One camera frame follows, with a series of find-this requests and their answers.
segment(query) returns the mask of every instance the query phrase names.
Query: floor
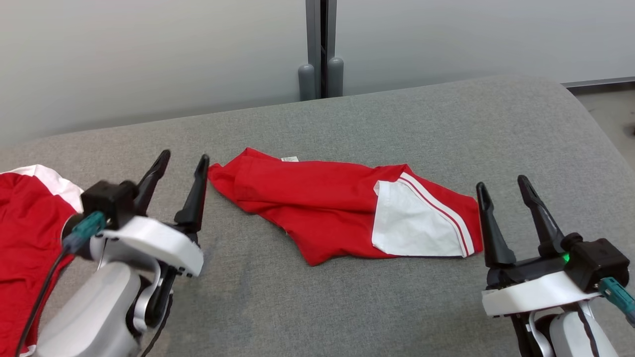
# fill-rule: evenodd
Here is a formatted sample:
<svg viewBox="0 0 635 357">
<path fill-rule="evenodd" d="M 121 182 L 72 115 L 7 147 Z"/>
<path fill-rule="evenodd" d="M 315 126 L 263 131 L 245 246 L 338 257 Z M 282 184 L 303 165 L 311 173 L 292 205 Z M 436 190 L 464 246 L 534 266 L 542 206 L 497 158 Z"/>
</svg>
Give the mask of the floor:
<svg viewBox="0 0 635 357">
<path fill-rule="evenodd" d="M 576 97 L 635 170 L 635 90 L 581 94 Z"/>
</svg>

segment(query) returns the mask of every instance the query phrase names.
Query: red cloth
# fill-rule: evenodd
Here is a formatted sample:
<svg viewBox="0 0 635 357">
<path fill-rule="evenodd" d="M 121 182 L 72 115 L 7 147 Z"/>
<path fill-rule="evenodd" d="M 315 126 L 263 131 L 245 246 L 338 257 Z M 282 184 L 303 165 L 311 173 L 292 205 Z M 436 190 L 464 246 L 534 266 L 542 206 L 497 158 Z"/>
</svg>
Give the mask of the red cloth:
<svg viewBox="0 0 635 357">
<path fill-rule="evenodd" d="M 353 163 L 285 162 L 247 148 L 225 166 L 209 169 L 213 186 L 237 206 L 282 227 L 312 266 L 338 255 L 393 258 L 371 242 L 378 180 L 415 177 L 463 217 L 474 251 L 483 249 L 473 198 L 417 177 L 408 165 L 369 168 Z"/>
<path fill-rule="evenodd" d="M 14 355 L 44 279 L 61 252 L 64 224 L 75 212 L 62 197 L 52 195 L 37 176 L 0 174 L 0 356 Z M 72 259 L 69 255 L 62 261 L 46 298 L 60 270 Z M 23 353 L 29 353 L 28 347 L 36 344 L 41 310 Z"/>
</svg>

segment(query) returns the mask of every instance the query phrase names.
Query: black cable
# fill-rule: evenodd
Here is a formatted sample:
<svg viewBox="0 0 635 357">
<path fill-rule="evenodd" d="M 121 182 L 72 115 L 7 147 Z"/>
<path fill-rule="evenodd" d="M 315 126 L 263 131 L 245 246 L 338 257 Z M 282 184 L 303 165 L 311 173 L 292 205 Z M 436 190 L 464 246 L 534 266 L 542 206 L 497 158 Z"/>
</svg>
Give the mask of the black cable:
<svg viewBox="0 0 635 357">
<path fill-rule="evenodd" d="M 166 322 L 168 322 L 168 316 L 170 315 L 171 308 L 172 308 L 172 294 L 170 294 L 170 298 L 168 299 L 168 305 L 165 308 L 165 316 L 163 316 L 163 320 L 161 321 L 159 328 L 157 328 L 157 332 L 154 333 L 154 337 L 148 344 L 148 347 L 145 348 L 145 351 L 139 357 L 146 357 L 148 353 L 150 353 L 150 350 L 154 347 L 154 343 L 157 342 L 157 340 L 159 339 L 159 336 L 161 335 L 161 331 L 163 331 L 163 328 L 165 327 Z"/>
<path fill-rule="evenodd" d="M 591 343 L 591 353 L 593 353 L 593 357 L 599 357 L 598 352 L 598 344 L 595 341 L 595 337 L 593 337 L 593 331 L 591 331 L 591 326 L 589 325 L 589 320 L 587 320 L 587 315 L 582 311 L 582 308 L 578 306 L 576 309 L 578 311 L 578 317 L 582 320 L 582 324 L 584 325 L 584 332 L 587 333 L 587 337 L 589 338 L 589 342 Z"/>
<path fill-rule="evenodd" d="M 31 329 L 31 326 L 33 325 L 33 322 L 36 319 L 37 311 L 40 309 L 42 305 L 42 301 L 44 300 L 44 296 L 46 295 L 46 292 L 48 291 L 48 287 L 51 285 L 51 281 L 53 280 L 53 275 L 55 274 L 57 267 L 60 265 L 60 263 L 62 263 L 62 260 L 66 256 L 66 253 L 68 253 L 68 250 L 69 250 L 69 247 L 67 246 L 62 248 L 62 252 L 60 253 L 60 255 L 58 255 L 57 259 L 55 260 L 55 263 L 53 263 L 51 270 L 48 271 L 48 275 L 46 275 L 46 279 L 44 280 L 44 285 L 42 285 L 42 289 L 40 289 L 40 293 L 37 295 L 36 302 L 33 305 L 33 310 L 31 310 L 31 314 L 29 315 L 27 324 L 24 326 L 24 330 L 22 330 L 22 336 L 20 337 L 20 342 L 18 342 L 18 347 L 15 349 L 15 357 L 20 357 L 20 350 L 22 349 L 22 346 L 27 340 L 29 330 Z"/>
</svg>

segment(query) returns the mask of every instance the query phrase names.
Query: white fabric trim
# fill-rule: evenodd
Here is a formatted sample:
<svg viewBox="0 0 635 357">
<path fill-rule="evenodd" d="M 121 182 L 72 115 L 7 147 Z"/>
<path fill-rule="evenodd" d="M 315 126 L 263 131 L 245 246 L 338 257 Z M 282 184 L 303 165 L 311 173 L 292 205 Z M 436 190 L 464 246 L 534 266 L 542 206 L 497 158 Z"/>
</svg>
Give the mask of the white fabric trim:
<svg viewBox="0 0 635 357">
<path fill-rule="evenodd" d="M 457 227 L 413 187 L 401 180 L 378 181 L 377 191 L 373 246 L 394 255 L 465 257 Z"/>
<path fill-rule="evenodd" d="M 64 201 L 68 202 L 68 204 L 75 208 L 75 211 L 84 211 L 81 199 L 79 198 L 84 190 L 79 188 L 76 184 L 73 184 L 71 181 L 68 181 L 66 178 L 61 177 L 60 174 L 52 168 L 48 168 L 43 165 L 32 165 L 17 168 L 9 172 L 37 177 L 52 195 L 59 195 Z"/>
<path fill-rule="evenodd" d="M 459 230 L 458 233 L 459 233 L 459 236 L 462 238 L 462 241 L 463 241 L 463 243 L 461 244 L 461 247 L 462 247 L 463 252 L 465 253 L 464 257 L 466 257 L 468 255 L 471 255 L 471 254 L 474 254 L 474 245 L 472 244 L 472 237 L 470 236 L 470 232 L 467 229 L 467 225 L 463 221 L 463 218 L 461 218 L 461 216 L 457 212 L 454 212 L 452 209 L 450 209 L 446 205 L 442 204 L 438 199 L 436 199 L 414 177 L 412 177 L 409 174 L 404 172 L 404 173 L 401 174 L 399 180 L 401 180 L 401 179 L 407 180 L 407 182 L 409 182 L 411 185 L 413 185 L 414 188 L 417 189 L 416 191 L 418 191 L 418 193 L 420 193 L 423 196 L 424 201 L 427 201 L 427 203 L 431 203 L 432 205 L 436 206 L 437 210 L 441 211 L 442 213 L 444 213 L 447 216 L 450 216 L 457 223 L 456 225 L 458 225 L 457 228 Z"/>
<path fill-rule="evenodd" d="M 32 356 L 35 352 L 36 352 L 36 345 L 31 345 L 29 347 L 27 347 L 29 350 L 24 352 L 24 353 L 20 353 L 20 357 L 29 357 Z"/>
</svg>

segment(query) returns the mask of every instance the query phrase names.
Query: gray partition foot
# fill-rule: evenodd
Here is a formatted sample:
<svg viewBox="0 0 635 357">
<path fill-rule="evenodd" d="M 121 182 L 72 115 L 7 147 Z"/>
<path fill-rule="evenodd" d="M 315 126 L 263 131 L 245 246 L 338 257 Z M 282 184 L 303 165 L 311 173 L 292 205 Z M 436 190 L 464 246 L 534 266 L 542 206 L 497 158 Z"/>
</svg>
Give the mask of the gray partition foot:
<svg viewBox="0 0 635 357">
<path fill-rule="evenodd" d="M 328 63 L 328 96 L 341 97 L 344 95 L 344 60 L 333 57 Z"/>
<path fill-rule="evenodd" d="M 298 80 L 300 81 L 300 100 L 317 98 L 316 70 L 312 65 L 305 64 L 298 68 Z"/>
</svg>

